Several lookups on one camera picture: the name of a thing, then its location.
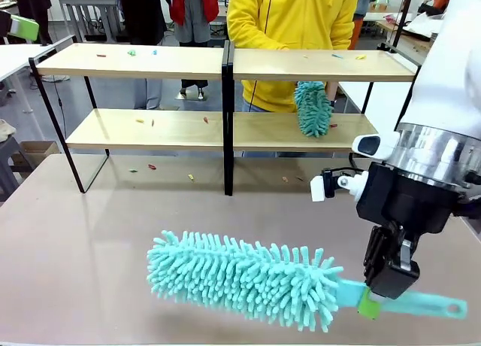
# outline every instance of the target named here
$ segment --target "person in black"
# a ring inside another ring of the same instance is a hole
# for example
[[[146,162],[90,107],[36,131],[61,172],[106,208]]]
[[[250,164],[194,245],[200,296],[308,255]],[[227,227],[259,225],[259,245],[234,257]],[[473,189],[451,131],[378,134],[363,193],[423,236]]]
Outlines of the person in black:
[[[21,17],[26,17],[27,19],[32,19],[38,23],[38,37],[34,41],[36,44],[53,44],[52,38],[48,32],[48,9],[52,7],[52,2],[50,0],[17,0],[18,12]],[[47,56],[42,56],[41,61],[45,60]],[[47,82],[58,82],[68,80],[70,77],[63,75],[52,75],[43,76],[42,80]]]
[[[120,0],[120,4],[132,45],[162,45],[167,26],[160,0]],[[134,97],[134,109],[158,109],[162,80],[135,79]]]

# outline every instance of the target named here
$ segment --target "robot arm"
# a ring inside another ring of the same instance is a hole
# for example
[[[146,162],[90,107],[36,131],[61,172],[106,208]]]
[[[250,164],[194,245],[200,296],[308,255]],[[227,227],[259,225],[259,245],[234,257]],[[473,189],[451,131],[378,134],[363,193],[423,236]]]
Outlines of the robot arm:
[[[470,200],[481,194],[481,0],[468,1],[449,4],[396,132],[354,141],[354,152],[382,163],[325,170],[311,183],[313,200],[349,190],[359,217],[376,224],[365,282],[381,297],[396,299],[419,278],[413,254],[422,235],[442,232],[450,214],[481,216],[481,199]]]

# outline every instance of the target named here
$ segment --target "red jacket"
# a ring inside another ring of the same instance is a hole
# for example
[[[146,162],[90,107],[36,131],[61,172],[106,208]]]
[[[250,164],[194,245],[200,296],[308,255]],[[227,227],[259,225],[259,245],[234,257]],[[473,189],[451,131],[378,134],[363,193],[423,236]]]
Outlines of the red jacket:
[[[204,15],[207,21],[210,23],[214,21],[219,14],[219,4],[217,0],[202,0],[204,2]],[[170,7],[171,19],[179,24],[183,25],[183,21],[186,18],[186,9],[184,7],[184,0],[172,0],[172,6]]]

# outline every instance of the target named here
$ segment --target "tabletop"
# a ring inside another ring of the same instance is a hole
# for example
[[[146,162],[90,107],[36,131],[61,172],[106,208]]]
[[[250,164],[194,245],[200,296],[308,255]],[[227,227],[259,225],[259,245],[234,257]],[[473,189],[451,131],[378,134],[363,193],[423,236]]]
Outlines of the tabletop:
[[[0,80],[10,77],[29,64],[29,58],[48,53],[53,45],[42,47],[39,44],[11,44],[0,46]]]
[[[376,24],[384,29],[384,30],[387,30],[388,32],[395,32],[396,29],[398,28],[398,26],[396,26],[395,24],[391,24],[391,23],[388,23],[387,21],[385,20],[382,20],[382,21],[376,21]],[[423,40],[419,40],[419,39],[416,39],[414,38],[413,36],[411,35],[408,35],[406,33],[403,33],[401,35],[401,37],[403,39],[405,39],[406,41],[409,41],[412,45],[415,45],[417,47],[420,47],[422,50],[424,51],[429,51],[432,47],[432,44],[431,42],[429,41],[423,41]]]
[[[99,155],[74,155],[87,178]],[[154,164],[157,170],[148,168]],[[329,333],[298,332],[150,294],[146,252],[163,229],[248,242],[324,247],[363,280],[372,223],[352,197],[312,203],[308,181],[347,159],[237,159],[234,196],[222,158],[112,156],[81,194],[65,156],[49,156],[0,207],[0,340],[36,344],[452,344],[481,339],[481,244],[462,220],[425,235],[414,289],[466,299],[466,320],[341,309]],[[130,168],[138,170],[129,172]]]

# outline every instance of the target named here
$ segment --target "shelf leg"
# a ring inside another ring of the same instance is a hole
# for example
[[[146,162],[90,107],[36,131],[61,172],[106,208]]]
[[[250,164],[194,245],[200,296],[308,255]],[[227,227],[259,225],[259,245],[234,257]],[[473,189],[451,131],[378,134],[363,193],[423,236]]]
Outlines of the shelf leg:
[[[232,196],[234,188],[234,46],[224,44],[222,58],[222,134],[224,146],[224,194]]]
[[[373,85],[374,83],[371,81],[369,83],[368,92],[366,93],[366,98],[364,99],[364,104],[362,105],[361,114],[364,114],[366,109],[368,109],[369,98],[371,97],[371,92],[373,91]]]
[[[98,173],[100,172],[102,166],[105,164],[107,161],[107,158],[109,155],[107,154],[104,159],[102,160],[100,166],[97,168],[93,176],[90,178],[89,182],[87,182],[86,185],[82,184],[82,180],[80,179],[80,176],[77,171],[77,167],[75,166],[74,160],[72,158],[72,155],[70,153],[70,150],[68,149],[67,142],[65,141],[65,137],[62,134],[62,129],[60,128],[59,122],[57,121],[55,117],[55,113],[53,112],[52,109],[52,104],[50,103],[50,100],[48,99],[47,91],[45,90],[44,84],[42,83],[41,76],[38,73],[37,66],[35,64],[35,60],[33,58],[29,58],[29,64],[30,67],[32,68],[32,73],[35,79],[35,82],[37,83],[38,90],[40,91],[41,97],[44,100],[45,107],[47,108],[48,115],[50,116],[50,119],[52,120],[53,128],[55,129],[55,132],[57,136],[59,137],[60,144],[62,145],[62,149],[65,153],[65,156],[67,157],[68,164],[70,165],[70,168],[72,170],[72,173],[75,178],[75,182],[77,183],[78,189],[81,193],[86,193],[87,190],[89,190],[90,186],[92,185],[93,181],[97,177]]]
[[[421,66],[418,65],[418,68],[416,70],[416,73],[414,74],[413,81],[411,82],[411,86],[409,88],[409,92],[407,92],[406,100],[404,100],[403,108],[401,109],[401,112],[399,114],[398,121],[396,122],[396,126],[394,129],[396,130],[398,128],[399,123],[401,122],[402,117],[406,114],[407,107],[409,106],[409,103],[411,102],[411,98],[413,97],[413,88],[414,88],[414,83],[416,82],[416,79],[418,77],[419,72],[421,71]]]
[[[89,92],[89,97],[90,97],[90,101],[92,103],[92,108],[97,109],[97,102],[95,101],[95,96],[93,95],[93,90],[92,90],[92,85],[90,84],[90,79],[89,79],[89,77],[83,77],[83,79],[85,80],[87,92]],[[107,154],[107,156],[110,156],[110,151],[108,149],[105,149],[105,154]]]

